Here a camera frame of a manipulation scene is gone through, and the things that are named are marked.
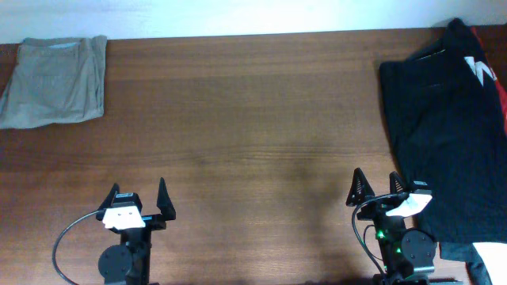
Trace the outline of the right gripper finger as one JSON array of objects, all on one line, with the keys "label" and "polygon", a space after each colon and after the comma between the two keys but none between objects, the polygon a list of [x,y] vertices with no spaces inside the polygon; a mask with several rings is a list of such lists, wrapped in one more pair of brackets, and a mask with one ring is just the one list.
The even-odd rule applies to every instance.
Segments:
[{"label": "right gripper finger", "polygon": [[399,176],[396,171],[390,173],[389,184],[390,194],[406,192],[407,190],[406,182]]},{"label": "right gripper finger", "polygon": [[374,197],[375,193],[361,168],[354,169],[351,188],[345,202],[346,206],[355,207]]}]

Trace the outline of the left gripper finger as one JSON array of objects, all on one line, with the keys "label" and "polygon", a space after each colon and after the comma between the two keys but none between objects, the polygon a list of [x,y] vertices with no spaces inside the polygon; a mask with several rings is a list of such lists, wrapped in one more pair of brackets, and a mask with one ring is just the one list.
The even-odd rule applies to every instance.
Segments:
[{"label": "left gripper finger", "polygon": [[115,196],[119,192],[120,192],[120,186],[117,183],[114,183],[113,186],[112,186],[112,188],[111,188],[111,190],[109,191],[109,194],[103,200],[103,202],[99,206],[98,210],[103,210],[103,209],[111,207],[112,202],[113,202]]},{"label": "left gripper finger", "polygon": [[159,181],[156,206],[160,210],[160,213],[165,220],[176,219],[176,210],[170,199],[166,182],[163,177],[161,177]]}]

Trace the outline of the black shorts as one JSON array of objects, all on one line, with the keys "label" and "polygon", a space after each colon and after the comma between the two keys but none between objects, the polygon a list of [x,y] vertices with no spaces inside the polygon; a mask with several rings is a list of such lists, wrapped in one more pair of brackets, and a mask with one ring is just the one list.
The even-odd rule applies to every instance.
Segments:
[{"label": "black shorts", "polygon": [[434,44],[382,63],[379,76],[402,175],[433,192],[420,224],[443,242],[505,241],[505,114],[473,30],[456,18]]}]

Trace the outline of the white t-shirt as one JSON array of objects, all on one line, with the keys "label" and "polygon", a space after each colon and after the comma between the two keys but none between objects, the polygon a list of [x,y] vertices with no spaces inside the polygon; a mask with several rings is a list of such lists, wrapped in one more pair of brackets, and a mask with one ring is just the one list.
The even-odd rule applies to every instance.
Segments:
[{"label": "white t-shirt", "polygon": [[475,242],[475,250],[482,258],[493,285],[506,285],[506,244]]}]

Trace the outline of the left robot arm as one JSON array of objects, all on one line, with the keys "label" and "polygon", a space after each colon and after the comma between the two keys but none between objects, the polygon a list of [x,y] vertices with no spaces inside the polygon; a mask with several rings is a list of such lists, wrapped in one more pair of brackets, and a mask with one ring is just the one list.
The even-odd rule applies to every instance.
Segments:
[{"label": "left robot arm", "polygon": [[122,193],[114,184],[99,206],[96,220],[105,229],[120,236],[120,243],[111,245],[100,255],[98,271],[105,285],[149,285],[151,269],[151,235],[166,229],[176,218],[166,182],[159,180],[156,207],[159,213],[142,214],[142,202],[135,192]]}]

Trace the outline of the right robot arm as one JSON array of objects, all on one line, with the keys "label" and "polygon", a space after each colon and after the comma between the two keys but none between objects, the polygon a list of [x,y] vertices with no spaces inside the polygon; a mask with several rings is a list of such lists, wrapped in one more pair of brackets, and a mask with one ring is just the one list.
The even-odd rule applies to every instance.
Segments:
[{"label": "right robot arm", "polygon": [[[374,193],[364,172],[353,171],[351,188],[345,204],[353,208],[351,226],[361,248],[379,270],[373,284],[459,284],[456,279],[430,279],[435,272],[436,239],[417,227],[408,228],[405,219],[420,214],[433,199],[427,183],[413,180],[406,183],[397,172],[389,175],[389,192]],[[356,222],[370,221],[375,229],[380,258],[368,248]]]}]

